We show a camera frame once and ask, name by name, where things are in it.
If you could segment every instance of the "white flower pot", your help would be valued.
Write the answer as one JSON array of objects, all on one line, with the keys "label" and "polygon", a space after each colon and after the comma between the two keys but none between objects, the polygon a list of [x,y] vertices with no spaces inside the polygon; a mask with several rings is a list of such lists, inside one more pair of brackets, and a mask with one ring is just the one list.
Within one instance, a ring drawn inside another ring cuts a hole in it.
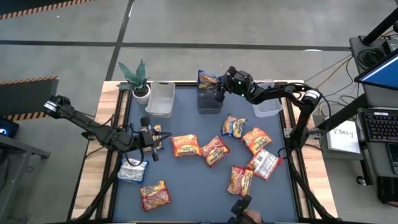
[{"label": "white flower pot", "polygon": [[149,85],[147,85],[147,87],[148,87],[148,93],[145,96],[136,96],[134,94],[134,91],[131,92],[139,104],[147,104],[148,103],[149,95],[150,95],[150,87],[149,87]]}]

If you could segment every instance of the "ramen packet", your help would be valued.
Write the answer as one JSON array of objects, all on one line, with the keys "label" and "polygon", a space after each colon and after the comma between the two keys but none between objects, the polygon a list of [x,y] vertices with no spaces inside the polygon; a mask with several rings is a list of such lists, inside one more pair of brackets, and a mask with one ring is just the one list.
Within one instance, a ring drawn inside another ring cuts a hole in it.
[{"label": "ramen packet", "polygon": [[221,128],[221,135],[230,135],[236,138],[242,137],[243,125],[246,122],[244,118],[237,118],[231,114],[229,114],[225,121],[224,125]]},{"label": "ramen packet", "polygon": [[127,159],[123,159],[122,166],[118,172],[118,179],[132,183],[142,183],[144,181],[145,169],[149,161],[143,161],[139,166],[137,165],[140,161],[136,159],[129,159],[129,162],[135,166],[130,165]]},{"label": "ramen packet", "polygon": [[221,136],[217,135],[206,146],[201,148],[201,153],[207,164],[212,168],[213,165],[229,153],[229,148]]},{"label": "ramen packet", "polygon": [[145,212],[171,202],[164,180],[155,185],[140,187],[142,208]]},{"label": "ramen packet", "polygon": [[256,155],[264,146],[272,141],[272,139],[259,128],[253,128],[250,132],[246,133],[242,141],[246,143],[249,150]]},{"label": "ramen packet", "polygon": [[198,87],[201,89],[212,89],[218,82],[218,77],[213,74],[207,74],[203,70],[198,71]]},{"label": "ramen packet", "polygon": [[194,134],[172,137],[174,156],[201,156],[198,137]]},{"label": "ramen packet", "polygon": [[227,191],[231,194],[245,196],[250,194],[253,170],[245,167],[232,166]]},{"label": "ramen packet", "polygon": [[254,175],[268,180],[272,171],[274,171],[277,166],[278,161],[278,157],[272,155],[265,149],[261,149],[253,159],[251,159],[247,168],[253,170]]},{"label": "ramen packet", "polygon": [[[162,127],[161,127],[160,124],[153,126],[152,129],[154,129],[155,131],[159,131],[159,132],[162,131]],[[160,138],[161,138],[161,136],[154,136],[154,140],[155,140],[155,141],[158,140],[158,139],[160,139]],[[159,149],[164,149],[164,147],[162,146],[162,143],[161,143],[161,142],[160,142],[159,145],[156,147],[156,149],[157,149],[157,150],[159,150]],[[150,147],[145,147],[145,148],[144,148],[144,152],[150,152],[150,151],[151,151],[151,148],[150,148]]]}]

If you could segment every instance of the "concrete floor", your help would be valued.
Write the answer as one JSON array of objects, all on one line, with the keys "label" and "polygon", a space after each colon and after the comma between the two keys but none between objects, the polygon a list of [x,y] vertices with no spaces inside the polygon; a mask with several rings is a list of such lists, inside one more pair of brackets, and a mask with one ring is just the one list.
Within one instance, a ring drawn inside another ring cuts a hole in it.
[{"label": "concrete floor", "polygon": [[[0,40],[116,42],[128,2],[96,0],[3,20]],[[135,0],[123,41],[347,47],[349,37],[367,34],[395,7],[393,0]],[[113,50],[0,45],[0,81],[58,75],[58,94],[69,97],[76,109],[95,114]],[[134,68],[143,58],[151,80],[194,80],[199,68],[222,74],[230,65],[256,79],[305,80],[346,55],[349,52],[123,47],[118,61]],[[353,77],[358,74],[353,62],[349,72]],[[315,86],[330,73],[308,84]],[[123,80],[118,67],[112,80]],[[327,95],[347,83],[349,78],[341,69],[320,89]],[[356,91],[349,95],[356,96]],[[25,175],[13,215],[27,216],[28,223],[65,221],[87,141],[80,136],[81,130],[67,121],[19,123],[18,139],[52,154],[47,161],[32,160],[35,170]],[[361,174],[359,162],[327,159],[325,163],[340,218],[395,223],[396,208],[381,204],[375,187],[356,183]],[[48,192],[51,197],[44,197]]]}]

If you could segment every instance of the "wooden table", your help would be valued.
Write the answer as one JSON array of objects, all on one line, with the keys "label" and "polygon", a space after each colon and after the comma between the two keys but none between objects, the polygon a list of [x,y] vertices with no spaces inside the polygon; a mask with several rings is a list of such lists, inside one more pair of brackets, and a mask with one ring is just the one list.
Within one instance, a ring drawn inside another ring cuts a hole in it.
[{"label": "wooden table", "polygon": [[[303,82],[302,80],[279,80],[276,82]],[[96,112],[95,121],[99,123],[106,122],[112,114],[115,112],[116,102],[119,94],[119,88],[116,86],[120,82],[104,82],[101,97],[98,103],[98,109]],[[119,124],[122,123],[124,118],[124,111],[127,102],[127,93],[123,94],[122,107],[120,110]],[[284,117],[286,121],[287,128],[290,128],[289,112],[287,109],[287,102],[282,99],[282,104],[284,106]],[[300,110],[292,106],[294,117],[296,120],[299,118]],[[308,128],[313,128],[314,122],[311,118],[308,123]],[[309,139],[307,141],[309,144],[319,146],[319,142],[314,139]],[[87,147],[87,154],[99,148],[100,145],[96,141],[90,141]],[[87,208],[87,206],[92,202],[101,187],[101,181],[103,178],[104,165],[106,160],[107,149],[102,149],[92,155],[87,157],[83,162],[81,176],[76,186],[75,198],[72,200],[71,210],[69,218],[79,217]],[[315,194],[320,203],[326,208],[326,210],[337,217],[337,211],[335,203],[333,200],[333,195],[331,193],[328,175],[326,173],[325,163],[322,158],[322,152],[318,149],[305,146],[302,149],[303,160],[305,163],[305,170],[307,172],[308,183],[311,191]],[[298,166],[298,159],[296,152],[293,154],[294,162],[296,164],[297,170],[300,170]],[[116,161],[116,153],[112,156],[112,165]],[[111,188],[108,191],[103,206],[103,214],[101,217],[106,218],[109,209],[109,201]],[[303,216],[308,216],[307,203],[302,190],[299,190],[300,202],[302,204]]]}]

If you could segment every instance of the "potted plant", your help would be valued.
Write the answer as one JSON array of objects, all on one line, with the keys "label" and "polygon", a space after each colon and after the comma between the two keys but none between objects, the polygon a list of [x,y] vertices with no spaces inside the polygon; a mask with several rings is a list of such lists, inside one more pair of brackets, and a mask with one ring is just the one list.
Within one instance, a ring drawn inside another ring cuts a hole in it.
[{"label": "potted plant", "polygon": [[119,62],[119,67],[122,70],[127,83],[121,83],[118,87],[120,87],[121,90],[131,90],[132,95],[136,98],[138,103],[148,103],[150,87],[147,84],[148,78],[145,78],[145,64],[142,59],[137,67],[136,73],[132,72],[121,62]]}]

